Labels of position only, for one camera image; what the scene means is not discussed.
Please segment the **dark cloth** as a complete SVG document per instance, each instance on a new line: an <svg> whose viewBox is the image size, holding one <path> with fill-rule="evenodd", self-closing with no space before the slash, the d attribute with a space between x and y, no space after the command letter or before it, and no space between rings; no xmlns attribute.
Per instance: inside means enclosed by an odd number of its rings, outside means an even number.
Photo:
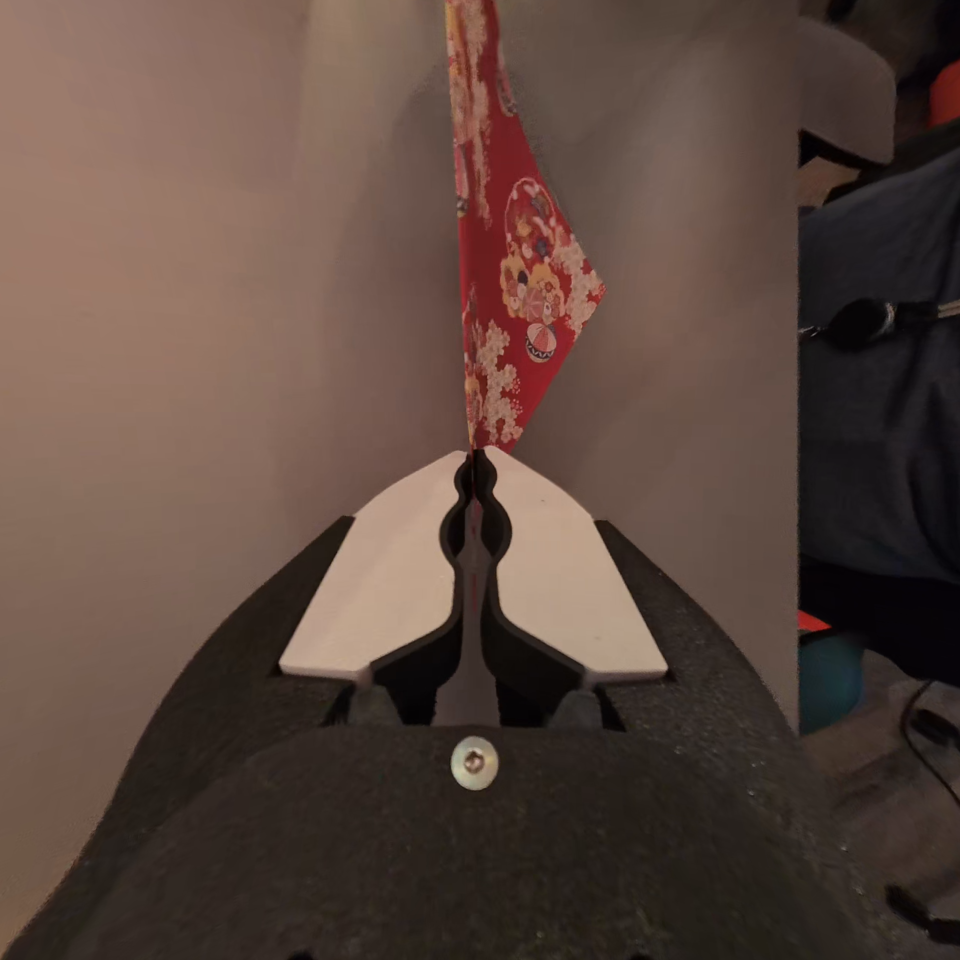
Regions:
<svg viewBox="0 0 960 960"><path fill-rule="evenodd" d="M801 556L798 607L922 681L959 686L959 587Z"/></svg>

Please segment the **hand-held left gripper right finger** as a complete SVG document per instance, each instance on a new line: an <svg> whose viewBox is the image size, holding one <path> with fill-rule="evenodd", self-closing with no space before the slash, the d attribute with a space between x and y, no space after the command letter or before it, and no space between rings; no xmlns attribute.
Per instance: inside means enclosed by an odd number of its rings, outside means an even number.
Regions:
<svg viewBox="0 0 960 960"><path fill-rule="evenodd" d="M546 720L571 693L659 682L669 673L592 515L499 448L474 454L489 558L485 666L521 715Z"/></svg>

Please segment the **orange object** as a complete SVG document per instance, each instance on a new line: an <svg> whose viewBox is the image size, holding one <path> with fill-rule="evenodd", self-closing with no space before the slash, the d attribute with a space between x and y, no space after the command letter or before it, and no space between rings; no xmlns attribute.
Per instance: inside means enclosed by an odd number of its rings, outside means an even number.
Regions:
<svg viewBox="0 0 960 960"><path fill-rule="evenodd" d="M930 84L928 91L927 127L933 129L959 119L960 62L954 60L944 66Z"/></svg>

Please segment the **red floral origami paper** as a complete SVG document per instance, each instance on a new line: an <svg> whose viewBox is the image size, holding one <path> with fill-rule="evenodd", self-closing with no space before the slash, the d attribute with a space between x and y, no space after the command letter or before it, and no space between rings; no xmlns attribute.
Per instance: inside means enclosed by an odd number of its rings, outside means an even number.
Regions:
<svg viewBox="0 0 960 960"><path fill-rule="evenodd" d="M443 3L471 486L511 452L605 296L522 127L492 1Z"/></svg>

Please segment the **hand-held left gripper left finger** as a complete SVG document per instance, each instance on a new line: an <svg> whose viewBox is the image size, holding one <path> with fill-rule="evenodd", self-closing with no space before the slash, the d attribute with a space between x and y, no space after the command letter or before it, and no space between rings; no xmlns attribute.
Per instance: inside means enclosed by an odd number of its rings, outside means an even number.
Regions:
<svg viewBox="0 0 960 960"><path fill-rule="evenodd" d="M350 518L278 661L281 674L386 692L405 725L435 723L462 656L459 556L472 457L456 450L394 482Z"/></svg>

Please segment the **teal ball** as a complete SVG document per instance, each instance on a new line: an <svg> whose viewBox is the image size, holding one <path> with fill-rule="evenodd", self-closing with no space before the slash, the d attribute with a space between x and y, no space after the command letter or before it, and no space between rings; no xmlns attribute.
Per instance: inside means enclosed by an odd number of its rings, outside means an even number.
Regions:
<svg viewBox="0 0 960 960"><path fill-rule="evenodd" d="M834 726L861 704L866 641L850 630L807 631L798 638L798 732Z"/></svg>

